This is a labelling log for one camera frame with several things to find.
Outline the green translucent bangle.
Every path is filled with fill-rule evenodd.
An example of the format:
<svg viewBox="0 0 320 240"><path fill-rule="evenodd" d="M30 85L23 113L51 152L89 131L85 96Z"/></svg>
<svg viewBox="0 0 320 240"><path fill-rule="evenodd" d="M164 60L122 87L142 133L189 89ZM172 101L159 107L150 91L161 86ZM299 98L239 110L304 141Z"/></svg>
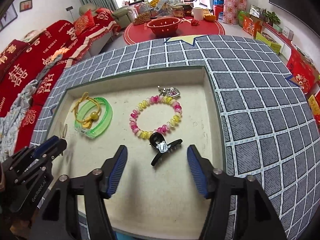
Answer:
<svg viewBox="0 0 320 240"><path fill-rule="evenodd" d="M84 93L72 111L74 128L81 135L95 139L102 135L111 123L113 111L105 98L90 98Z"/></svg>

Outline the black claw hair clip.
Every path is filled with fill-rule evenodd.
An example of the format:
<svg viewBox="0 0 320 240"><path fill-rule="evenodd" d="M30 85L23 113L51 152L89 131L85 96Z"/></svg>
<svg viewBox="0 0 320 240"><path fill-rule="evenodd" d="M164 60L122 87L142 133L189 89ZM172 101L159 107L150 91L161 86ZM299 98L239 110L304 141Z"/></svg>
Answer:
<svg viewBox="0 0 320 240"><path fill-rule="evenodd" d="M155 132L152 133L149 137L149 143L151 147L157 151L157 154L153 158L151 162L151 166L155 166L159 160L165 155L166 153L172 151L177 146L182 144L182 139L174 140L173 142L167 143L161 133Z"/></svg>

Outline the silver heart pendant charm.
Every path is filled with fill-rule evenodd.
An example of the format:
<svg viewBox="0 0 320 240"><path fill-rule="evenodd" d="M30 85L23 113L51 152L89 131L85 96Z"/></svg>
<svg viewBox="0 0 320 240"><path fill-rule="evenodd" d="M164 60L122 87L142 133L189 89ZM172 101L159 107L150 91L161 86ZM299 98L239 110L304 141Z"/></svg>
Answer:
<svg viewBox="0 0 320 240"><path fill-rule="evenodd" d="M168 96L175 99L181 95L180 91L175 87L169 87L169 88L161 87L161 86L157 86L157 87L158 87L159 94L162 96Z"/></svg>

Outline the grey floral blanket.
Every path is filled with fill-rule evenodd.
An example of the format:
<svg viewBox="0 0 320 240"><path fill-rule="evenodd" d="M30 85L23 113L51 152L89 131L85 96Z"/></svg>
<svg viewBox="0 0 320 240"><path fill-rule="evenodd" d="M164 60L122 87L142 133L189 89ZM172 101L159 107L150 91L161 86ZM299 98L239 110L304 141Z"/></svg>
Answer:
<svg viewBox="0 0 320 240"><path fill-rule="evenodd" d="M35 94L36 89L39 87L40 82L50 69L63 58L63 53L52 56L48 65L31 80L12 103L10 110L5 117L1 117L1 163L13 155L15 144L18 137L18 130L21 126L23 118L27 114L27 110L31 106L31 98Z"/></svg>

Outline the grey checked table cloth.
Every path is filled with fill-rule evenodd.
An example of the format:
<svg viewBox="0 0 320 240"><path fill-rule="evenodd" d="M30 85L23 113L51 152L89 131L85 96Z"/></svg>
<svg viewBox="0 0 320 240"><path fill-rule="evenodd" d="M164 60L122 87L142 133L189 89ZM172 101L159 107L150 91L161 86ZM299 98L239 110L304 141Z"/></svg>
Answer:
<svg viewBox="0 0 320 240"><path fill-rule="evenodd" d="M219 106L229 174L256 175L288 239L298 239L319 210L319 132L289 70L260 41L201 35L157 39L115 49L67 68L35 125L32 145L44 141L66 89L104 77L168 67L204 66Z"/></svg>

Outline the red wedding sofa cover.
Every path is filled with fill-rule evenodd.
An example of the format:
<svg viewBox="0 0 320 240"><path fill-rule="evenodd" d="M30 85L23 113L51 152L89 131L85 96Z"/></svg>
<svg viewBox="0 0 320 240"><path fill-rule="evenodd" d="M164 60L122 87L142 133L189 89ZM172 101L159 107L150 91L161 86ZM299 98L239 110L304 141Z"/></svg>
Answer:
<svg viewBox="0 0 320 240"><path fill-rule="evenodd" d="M18 93L50 63L52 56L63 53L62 60L44 76L31 98L13 154L29 145L41 109L62 72L79 62L96 40L120 31L120 25L108 15L93 18L95 26L79 36L72 22L58 20L41 31L30 32L21 41L13 40L1 53L1 117L6 116Z"/></svg>

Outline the shallow green tray box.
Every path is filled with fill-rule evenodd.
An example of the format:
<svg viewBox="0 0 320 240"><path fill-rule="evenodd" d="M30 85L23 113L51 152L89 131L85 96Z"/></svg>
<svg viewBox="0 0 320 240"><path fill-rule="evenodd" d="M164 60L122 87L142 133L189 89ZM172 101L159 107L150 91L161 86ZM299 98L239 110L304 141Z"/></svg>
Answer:
<svg viewBox="0 0 320 240"><path fill-rule="evenodd" d="M156 95L158 87L176 87L182 118L169 132L168 142L182 144L155 166L156 151L148 140L134 135L129 119L143 100ZM95 139L74 127L71 110L82 94L105 98L113 109L107 130ZM204 67L177 67L124 74L69 88L62 93L50 124L50 135L67 124L67 149L53 161L55 178L66 174L79 177L103 165L120 145L128 159L116 193L105 201L112 226L125 233L146 238L197 239L202 230L209 200L197 191L188 161L187 148L195 145L214 167L223 168L223 133L209 73Z"/></svg>

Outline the red embroidered cushion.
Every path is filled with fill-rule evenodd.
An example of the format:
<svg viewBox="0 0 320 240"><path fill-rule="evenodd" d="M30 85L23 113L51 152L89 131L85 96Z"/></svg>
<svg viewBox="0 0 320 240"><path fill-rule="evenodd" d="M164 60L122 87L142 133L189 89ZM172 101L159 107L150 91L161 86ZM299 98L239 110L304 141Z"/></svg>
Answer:
<svg viewBox="0 0 320 240"><path fill-rule="evenodd" d="M79 36L85 30L95 26L94 18L90 10L86 11L82 16L80 16L74 23L75 34Z"/></svg>

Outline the round red table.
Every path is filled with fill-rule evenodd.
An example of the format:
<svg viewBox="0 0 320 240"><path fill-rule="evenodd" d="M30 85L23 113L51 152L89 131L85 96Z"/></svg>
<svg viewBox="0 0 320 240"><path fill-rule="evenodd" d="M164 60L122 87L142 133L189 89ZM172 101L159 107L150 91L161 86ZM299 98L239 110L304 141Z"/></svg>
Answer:
<svg viewBox="0 0 320 240"><path fill-rule="evenodd" d="M177 29L170 35L159 35L157 36L151 28L148 27L147 23L140 25L134 25L131 23L124 31L124 41L129 44L135 44L157 38L171 38L176 36L189 36L189 35L225 35L225 29L220 22L214 21L199 21L198 25L192 24L193 18L186 17L180 19L180 23Z"/></svg>

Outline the clear snack jar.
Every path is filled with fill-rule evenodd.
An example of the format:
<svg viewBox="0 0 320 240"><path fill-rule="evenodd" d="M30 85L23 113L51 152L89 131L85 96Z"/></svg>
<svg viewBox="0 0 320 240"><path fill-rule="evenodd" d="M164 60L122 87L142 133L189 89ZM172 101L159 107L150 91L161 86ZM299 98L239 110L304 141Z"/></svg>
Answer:
<svg viewBox="0 0 320 240"><path fill-rule="evenodd" d="M137 16L133 21L134 25L141 25L144 23L148 23L151 20L151 12L150 12L150 5L146 2L141 2L135 5L135 10Z"/></svg>

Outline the red plastic colander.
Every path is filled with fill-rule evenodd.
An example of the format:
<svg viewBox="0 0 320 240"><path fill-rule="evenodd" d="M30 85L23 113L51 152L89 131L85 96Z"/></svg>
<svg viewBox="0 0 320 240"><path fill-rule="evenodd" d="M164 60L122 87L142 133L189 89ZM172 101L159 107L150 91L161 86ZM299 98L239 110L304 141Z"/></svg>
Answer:
<svg viewBox="0 0 320 240"><path fill-rule="evenodd" d="M160 17L147 23L156 37L172 37L176 34L181 20L176 17Z"/></svg>

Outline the potted green plant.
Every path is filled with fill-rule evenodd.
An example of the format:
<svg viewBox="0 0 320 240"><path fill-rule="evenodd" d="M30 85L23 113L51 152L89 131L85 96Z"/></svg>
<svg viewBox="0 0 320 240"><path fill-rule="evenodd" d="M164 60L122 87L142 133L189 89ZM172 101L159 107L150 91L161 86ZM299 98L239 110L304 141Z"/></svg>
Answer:
<svg viewBox="0 0 320 240"><path fill-rule="evenodd" d="M263 9L261 11L261 16L263 21L269 24L270 26L273 26L274 24L281 24L281 20L274 11L270 12L267 9Z"/></svg>

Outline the white mug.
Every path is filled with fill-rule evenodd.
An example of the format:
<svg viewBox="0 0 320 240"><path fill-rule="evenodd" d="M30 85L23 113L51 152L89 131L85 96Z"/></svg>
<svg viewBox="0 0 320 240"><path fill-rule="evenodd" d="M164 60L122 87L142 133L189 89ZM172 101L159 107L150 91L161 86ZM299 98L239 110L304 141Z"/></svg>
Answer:
<svg viewBox="0 0 320 240"><path fill-rule="evenodd" d="M204 18L204 10L201 7L193 7L194 20L201 21Z"/></svg>

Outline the pink floral wrapped box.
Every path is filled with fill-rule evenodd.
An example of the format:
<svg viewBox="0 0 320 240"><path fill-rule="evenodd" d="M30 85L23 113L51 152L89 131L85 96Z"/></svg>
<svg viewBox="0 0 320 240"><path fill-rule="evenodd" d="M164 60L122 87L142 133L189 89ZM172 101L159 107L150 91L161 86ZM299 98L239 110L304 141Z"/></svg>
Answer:
<svg viewBox="0 0 320 240"><path fill-rule="evenodd" d="M246 9L247 0L224 0L222 22L236 25L238 23L238 13Z"/></svg>

